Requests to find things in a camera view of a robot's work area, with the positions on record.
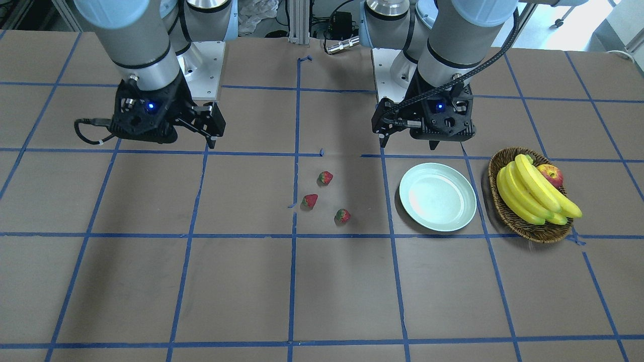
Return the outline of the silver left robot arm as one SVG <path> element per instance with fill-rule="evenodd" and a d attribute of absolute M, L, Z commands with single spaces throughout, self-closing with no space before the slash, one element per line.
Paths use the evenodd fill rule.
<path fill-rule="evenodd" d="M 404 130 L 431 150 L 473 138 L 470 78 L 511 48 L 518 18 L 517 1 L 362 1 L 361 44 L 399 50 L 416 66 L 403 100 L 380 97 L 372 116 L 380 147 Z"/>

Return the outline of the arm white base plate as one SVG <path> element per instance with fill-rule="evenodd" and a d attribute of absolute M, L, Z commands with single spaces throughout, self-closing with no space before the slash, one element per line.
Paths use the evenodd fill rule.
<path fill-rule="evenodd" d="M 377 96 L 400 103 L 405 98 L 417 64 L 402 50 L 373 48 L 373 75 Z"/>
<path fill-rule="evenodd" d="M 177 56 L 194 101 L 216 101 L 226 43 L 195 42 Z"/>

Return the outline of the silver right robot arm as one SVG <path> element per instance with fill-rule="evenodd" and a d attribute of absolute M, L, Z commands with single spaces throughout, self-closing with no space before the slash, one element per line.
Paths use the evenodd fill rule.
<path fill-rule="evenodd" d="M 225 120 L 216 96 L 227 41 L 238 35 L 237 1 L 76 1 L 120 72 L 113 116 L 83 118 L 103 127 L 107 140 L 170 144 L 177 127 L 205 138 L 210 149 L 222 137 Z"/>

